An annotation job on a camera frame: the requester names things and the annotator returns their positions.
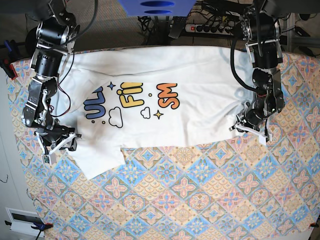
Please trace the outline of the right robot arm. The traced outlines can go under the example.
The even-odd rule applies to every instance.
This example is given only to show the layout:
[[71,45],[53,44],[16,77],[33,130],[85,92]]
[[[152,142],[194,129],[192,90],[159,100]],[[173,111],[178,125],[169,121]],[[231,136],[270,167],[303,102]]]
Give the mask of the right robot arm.
[[35,5],[36,47],[30,67],[35,71],[28,86],[28,98],[22,111],[22,123],[34,129],[44,164],[55,164],[58,150],[75,151],[81,135],[75,128],[61,125],[50,113],[51,98],[60,87],[59,78],[74,49],[79,33],[75,16],[66,10],[64,0],[44,0]]

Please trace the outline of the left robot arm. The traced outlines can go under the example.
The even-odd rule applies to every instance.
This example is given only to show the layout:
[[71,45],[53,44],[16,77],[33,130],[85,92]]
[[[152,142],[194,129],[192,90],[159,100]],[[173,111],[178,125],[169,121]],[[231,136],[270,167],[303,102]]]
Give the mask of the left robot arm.
[[[269,117],[280,113],[285,107],[281,71],[278,68],[283,61],[281,27],[277,18],[267,15],[263,10],[264,3],[263,0],[255,0],[250,7],[245,8],[239,22],[242,33],[234,38],[230,50],[233,77],[243,88],[253,92],[253,100],[244,103],[230,131],[252,133],[262,145],[272,140]],[[240,38],[245,41],[253,67],[253,86],[247,85],[236,72],[235,49]]]

